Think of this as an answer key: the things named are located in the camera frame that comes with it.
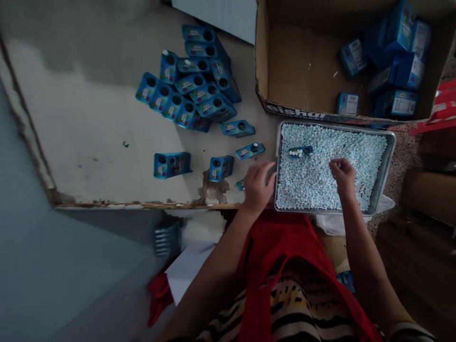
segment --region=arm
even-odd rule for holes
[[[412,322],[391,286],[374,240],[364,222],[355,197],[355,170],[346,159],[332,160],[331,172],[337,181],[347,240],[347,255],[356,292],[363,307],[386,336],[401,321]]]
[[[266,161],[252,165],[244,181],[246,199],[191,282],[176,312],[165,326],[160,342],[177,337],[194,338],[219,313],[219,304],[235,275],[250,228],[274,192],[276,172],[266,184],[266,174],[274,165]]]

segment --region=open cardboard box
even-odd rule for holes
[[[426,72],[411,121],[369,117],[366,94],[375,68],[347,80],[337,58],[340,48],[381,17],[394,0],[257,0],[256,91],[268,114],[355,125],[425,121],[432,106],[456,31],[452,0],[410,0],[418,17],[433,27]],[[334,114],[340,92],[360,94],[360,116]]]

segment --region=gray wall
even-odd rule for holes
[[[135,338],[164,263],[151,248],[162,213],[52,209],[3,87],[0,156],[0,341]]]

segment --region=white candy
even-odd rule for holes
[[[279,209],[339,209],[337,185],[328,163],[346,158],[356,170],[356,198],[361,210],[370,205],[386,138],[364,133],[349,133],[318,125],[284,124],[279,165],[276,206]],[[291,159],[288,150],[295,146],[312,146],[313,155]],[[292,155],[302,156],[297,150]]]

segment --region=tiled floor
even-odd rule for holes
[[[421,135],[409,135],[409,129],[414,124],[392,127],[397,137],[396,149],[389,168],[388,178],[383,194],[396,202],[396,207],[386,212],[375,215],[369,222],[369,230],[373,237],[377,235],[379,223],[398,211],[398,202],[402,190],[402,182],[407,170],[422,166],[422,160],[418,155],[418,146]]]

